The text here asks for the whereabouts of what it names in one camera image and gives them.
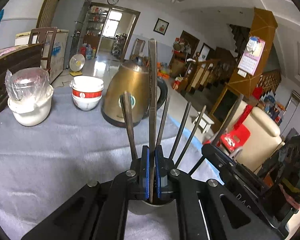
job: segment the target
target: electric kettle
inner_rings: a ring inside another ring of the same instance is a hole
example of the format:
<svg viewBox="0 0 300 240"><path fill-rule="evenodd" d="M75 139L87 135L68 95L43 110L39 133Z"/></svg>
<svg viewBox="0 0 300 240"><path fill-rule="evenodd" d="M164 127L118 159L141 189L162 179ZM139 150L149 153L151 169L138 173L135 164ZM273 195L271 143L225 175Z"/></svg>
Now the electric kettle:
<svg viewBox="0 0 300 240"><path fill-rule="evenodd" d="M160 88L158 110L167 98L168 87L161 77L157 77L157 83ZM126 127L120 103L120 96L125 91L131 94L132 121L133 126L136 126L148 116L149 107L149 69L143 65L141 57L137 57L134 61L127 60L119 67L103 101L103 118L119 127Z"/></svg>

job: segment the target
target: small white table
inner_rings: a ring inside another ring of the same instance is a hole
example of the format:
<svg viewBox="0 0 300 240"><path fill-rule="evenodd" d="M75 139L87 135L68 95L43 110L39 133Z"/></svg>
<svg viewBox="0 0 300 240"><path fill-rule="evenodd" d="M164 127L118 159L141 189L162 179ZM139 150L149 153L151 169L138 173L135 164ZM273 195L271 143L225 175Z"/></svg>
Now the small white table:
<svg viewBox="0 0 300 240"><path fill-rule="evenodd" d="M194 119L194 121L192 123L195 123L198 121L200 112L198 112L198 116L196 117L196 119ZM209 131L211 125L214 124L213 120L211 120L210 117L208 117L206 114L203 114L202 119L199 122L199 126L202 128L202 134Z"/></svg>

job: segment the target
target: kettle lid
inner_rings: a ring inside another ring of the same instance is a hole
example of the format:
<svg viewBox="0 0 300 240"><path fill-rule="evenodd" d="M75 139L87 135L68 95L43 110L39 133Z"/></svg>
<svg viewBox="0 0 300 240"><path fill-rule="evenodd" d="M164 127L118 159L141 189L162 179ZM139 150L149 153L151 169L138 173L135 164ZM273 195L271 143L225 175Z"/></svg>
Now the kettle lid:
<svg viewBox="0 0 300 240"><path fill-rule="evenodd" d="M126 60L122 63L122 67L131 69L134 72L149 73L149 69L143 65L141 57L136 57L134 60Z"/></svg>

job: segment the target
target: kettle handle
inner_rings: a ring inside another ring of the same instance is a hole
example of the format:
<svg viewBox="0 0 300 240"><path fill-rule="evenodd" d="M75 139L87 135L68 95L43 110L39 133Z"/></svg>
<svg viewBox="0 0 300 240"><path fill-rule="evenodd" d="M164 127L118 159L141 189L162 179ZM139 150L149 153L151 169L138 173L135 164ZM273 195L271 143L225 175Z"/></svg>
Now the kettle handle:
<svg viewBox="0 0 300 240"><path fill-rule="evenodd" d="M162 77L157 77L157 85L160 88L160 96L157 101L157 110L163 105L168 96L168 86L166 82L162 79ZM149 116L149 110L145 113L142 119Z"/></svg>

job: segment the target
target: wall clock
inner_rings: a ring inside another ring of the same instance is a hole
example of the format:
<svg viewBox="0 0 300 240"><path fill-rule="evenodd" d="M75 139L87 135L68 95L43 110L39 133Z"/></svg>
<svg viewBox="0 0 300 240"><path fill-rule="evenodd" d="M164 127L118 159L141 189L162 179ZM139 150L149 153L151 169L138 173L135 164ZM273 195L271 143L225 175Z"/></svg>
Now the wall clock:
<svg viewBox="0 0 300 240"><path fill-rule="evenodd" d="M108 0L108 4L115 5L119 2L119 0Z"/></svg>

